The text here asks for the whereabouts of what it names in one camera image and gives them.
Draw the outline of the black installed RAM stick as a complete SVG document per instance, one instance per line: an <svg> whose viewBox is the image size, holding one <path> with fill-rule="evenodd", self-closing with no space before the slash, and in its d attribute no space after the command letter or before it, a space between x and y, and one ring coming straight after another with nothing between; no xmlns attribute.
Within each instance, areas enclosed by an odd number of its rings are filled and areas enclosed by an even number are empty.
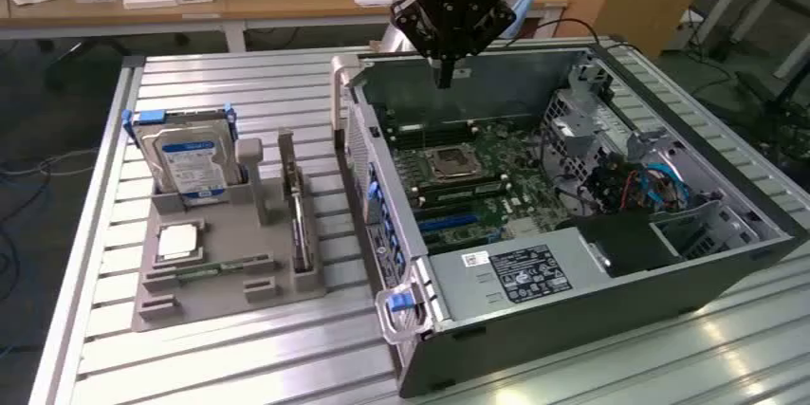
<svg viewBox="0 0 810 405"><path fill-rule="evenodd" d="M411 202L418 208L433 208L458 202L503 195L511 189L511 181L499 175L478 177L457 182L426 184L411 189Z"/></svg>

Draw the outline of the wooden desk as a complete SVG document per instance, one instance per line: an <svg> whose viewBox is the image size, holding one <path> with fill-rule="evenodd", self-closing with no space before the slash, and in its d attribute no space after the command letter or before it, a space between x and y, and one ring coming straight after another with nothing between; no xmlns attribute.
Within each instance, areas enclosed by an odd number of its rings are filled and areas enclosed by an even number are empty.
<svg viewBox="0 0 810 405"><path fill-rule="evenodd" d="M118 2L54 0L19 7L0 0L0 40L216 31L229 50L241 53L250 29L387 24L389 17L389 8L363 7L355 0L212 0L134 10Z"/></svg>

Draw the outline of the black graphics card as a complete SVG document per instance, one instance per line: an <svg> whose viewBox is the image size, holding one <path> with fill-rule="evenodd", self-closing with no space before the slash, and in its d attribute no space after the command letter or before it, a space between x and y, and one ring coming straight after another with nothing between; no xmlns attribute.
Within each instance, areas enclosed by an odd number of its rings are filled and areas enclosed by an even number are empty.
<svg viewBox="0 0 810 405"><path fill-rule="evenodd" d="M315 270L314 228L306 176L297 161L294 132L282 129L278 145L283 171L283 196L287 202L293 226L293 266L297 273Z"/></svg>

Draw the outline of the low metal disk bay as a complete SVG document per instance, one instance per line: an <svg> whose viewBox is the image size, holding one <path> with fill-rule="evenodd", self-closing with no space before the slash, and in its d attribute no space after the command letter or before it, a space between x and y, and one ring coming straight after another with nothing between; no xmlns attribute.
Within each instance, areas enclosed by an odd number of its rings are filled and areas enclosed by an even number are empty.
<svg viewBox="0 0 810 405"><path fill-rule="evenodd" d="M680 211L660 212L650 222L677 255L693 260L761 241L742 216L720 200Z"/></svg>

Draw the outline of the black RAM slot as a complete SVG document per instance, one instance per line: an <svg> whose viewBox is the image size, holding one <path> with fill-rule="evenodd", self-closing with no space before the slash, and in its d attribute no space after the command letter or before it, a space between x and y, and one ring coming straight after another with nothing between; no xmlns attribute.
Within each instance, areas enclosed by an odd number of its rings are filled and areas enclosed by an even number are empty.
<svg viewBox="0 0 810 405"><path fill-rule="evenodd" d="M386 140L397 150L413 150L471 142L479 127L471 122L401 125L387 130Z"/></svg>

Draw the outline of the tall metal disk bay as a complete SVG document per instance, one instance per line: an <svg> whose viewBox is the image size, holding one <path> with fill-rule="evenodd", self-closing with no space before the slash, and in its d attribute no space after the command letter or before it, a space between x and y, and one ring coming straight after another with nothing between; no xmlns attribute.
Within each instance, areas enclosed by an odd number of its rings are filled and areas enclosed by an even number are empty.
<svg viewBox="0 0 810 405"><path fill-rule="evenodd" d="M543 114L543 164L585 181L610 155L640 162L672 135L664 127L644 131L621 116L611 105L614 78L603 66L577 64L567 83L555 90Z"/></svg>

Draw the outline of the black open PC case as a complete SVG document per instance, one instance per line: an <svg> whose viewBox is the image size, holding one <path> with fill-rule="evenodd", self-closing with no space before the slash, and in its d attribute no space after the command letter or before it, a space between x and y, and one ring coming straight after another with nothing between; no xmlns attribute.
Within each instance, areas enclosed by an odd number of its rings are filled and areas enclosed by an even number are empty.
<svg viewBox="0 0 810 405"><path fill-rule="evenodd" d="M455 322L431 284L430 254L407 203L386 140L390 125L435 125L521 118L542 133L557 89L577 64L613 75L611 105L641 130L664 127L645 159L617 155L585 181L565 175L561 189L587 206L574 217L680 212L720 200L761 241L702 258L611 278L582 294L507 314ZM543 40L467 58L451 87L439 89L430 63L415 53L351 52L331 62L333 129L361 250L375 293L381 332L394 360L398 392L414 397L599 341L644 325L689 315L748 276L770 267L810 238L798 212L810 194L637 52L589 41ZM395 231L399 247L389 245ZM394 254L406 257L395 271ZM391 313L387 297L410 292L415 306Z"/></svg>

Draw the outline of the blue expansion slot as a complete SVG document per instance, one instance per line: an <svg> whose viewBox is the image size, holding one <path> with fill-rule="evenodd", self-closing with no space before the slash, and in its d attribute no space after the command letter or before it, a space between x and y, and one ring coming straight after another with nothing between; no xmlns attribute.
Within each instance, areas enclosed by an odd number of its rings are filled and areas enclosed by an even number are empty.
<svg viewBox="0 0 810 405"><path fill-rule="evenodd" d="M471 224L477 224L479 217L473 213L463 213L453 216L446 216L438 219L421 221L418 228L421 232L434 232L438 230L449 230L458 227L463 227Z"/></svg>

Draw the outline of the grey power supply unit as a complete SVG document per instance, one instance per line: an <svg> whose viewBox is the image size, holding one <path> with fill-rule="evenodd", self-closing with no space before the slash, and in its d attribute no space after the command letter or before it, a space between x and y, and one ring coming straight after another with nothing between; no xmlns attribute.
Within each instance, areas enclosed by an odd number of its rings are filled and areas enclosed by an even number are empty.
<svg viewBox="0 0 810 405"><path fill-rule="evenodd" d="M575 228L433 255L430 273L455 322L563 300L611 281Z"/></svg>

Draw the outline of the green motherboard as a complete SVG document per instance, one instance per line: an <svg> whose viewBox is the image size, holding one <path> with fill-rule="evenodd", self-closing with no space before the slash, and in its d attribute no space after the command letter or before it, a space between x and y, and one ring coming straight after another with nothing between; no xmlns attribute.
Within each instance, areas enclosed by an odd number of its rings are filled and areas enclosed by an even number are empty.
<svg viewBox="0 0 810 405"><path fill-rule="evenodd" d="M471 142L461 143L469 145L479 161L479 173L470 177L438 180L433 176L426 151L446 146L397 150L387 143L417 225L421 221L463 213L473 213L479 217L477 224L434 232L419 231L430 254L553 231L577 210L587 206L578 193L571 194L574 206L565 205L565 198L569 196L561 189L565 175L554 175L542 169L543 139L541 129L531 120L499 118L467 122L479 127L477 138ZM495 175L511 181L511 189L501 196L433 208L418 208L411 202L414 187Z"/></svg>

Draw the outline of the black air duct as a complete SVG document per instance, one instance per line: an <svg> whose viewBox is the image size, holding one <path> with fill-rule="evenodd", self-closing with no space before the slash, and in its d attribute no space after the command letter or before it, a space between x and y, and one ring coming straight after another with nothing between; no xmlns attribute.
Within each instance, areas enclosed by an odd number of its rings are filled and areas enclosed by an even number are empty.
<svg viewBox="0 0 810 405"><path fill-rule="evenodd" d="M684 261L665 243L644 213L622 212L574 217L571 224L602 256L607 274L622 277Z"/></svg>

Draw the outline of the CPU socket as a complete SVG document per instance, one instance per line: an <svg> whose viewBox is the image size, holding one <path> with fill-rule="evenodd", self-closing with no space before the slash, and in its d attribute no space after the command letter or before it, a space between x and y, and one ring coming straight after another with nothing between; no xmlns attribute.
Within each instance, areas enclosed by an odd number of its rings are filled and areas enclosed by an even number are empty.
<svg viewBox="0 0 810 405"><path fill-rule="evenodd" d="M479 173L479 161L467 144L433 148L426 151L433 176L438 180L453 180Z"/></svg>

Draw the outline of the black office chair base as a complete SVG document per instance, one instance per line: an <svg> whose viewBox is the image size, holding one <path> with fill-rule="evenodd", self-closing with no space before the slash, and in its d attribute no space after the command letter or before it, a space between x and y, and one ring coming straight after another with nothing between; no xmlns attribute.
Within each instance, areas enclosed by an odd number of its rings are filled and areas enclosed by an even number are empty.
<svg viewBox="0 0 810 405"><path fill-rule="evenodd" d="M63 90L63 82L59 76L60 69L76 61L96 47L110 48L119 56L131 56L131 50L124 47L118 39L111 37L83 38L44 69L44 87L50 91Z"/></svg>

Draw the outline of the hard disk with blue caddy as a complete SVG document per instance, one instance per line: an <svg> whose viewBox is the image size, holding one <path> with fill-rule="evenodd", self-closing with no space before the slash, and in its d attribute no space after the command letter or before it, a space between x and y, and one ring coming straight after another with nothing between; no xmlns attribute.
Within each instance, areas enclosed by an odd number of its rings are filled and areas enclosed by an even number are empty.
<svg viewBox="0 0 810 405"><path fill-rule="evenodd" d="M235 158L235 121L229 104L122 112L124 131L146 159L158 193L175 193L187 207L223 202L226 190L245 182Z"/></svg>

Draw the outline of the silver CPU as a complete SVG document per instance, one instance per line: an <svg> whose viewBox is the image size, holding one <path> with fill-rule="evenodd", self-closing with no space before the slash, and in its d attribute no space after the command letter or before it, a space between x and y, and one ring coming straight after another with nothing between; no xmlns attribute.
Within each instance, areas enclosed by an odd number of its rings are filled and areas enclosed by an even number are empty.
<svg viewBox="0 0 810 405"><path fill-rule="evenodd" d="M191 255L198 245L198 228L195 225L183 224L164 227L159 236L160 261L186 258Z"/></svg>

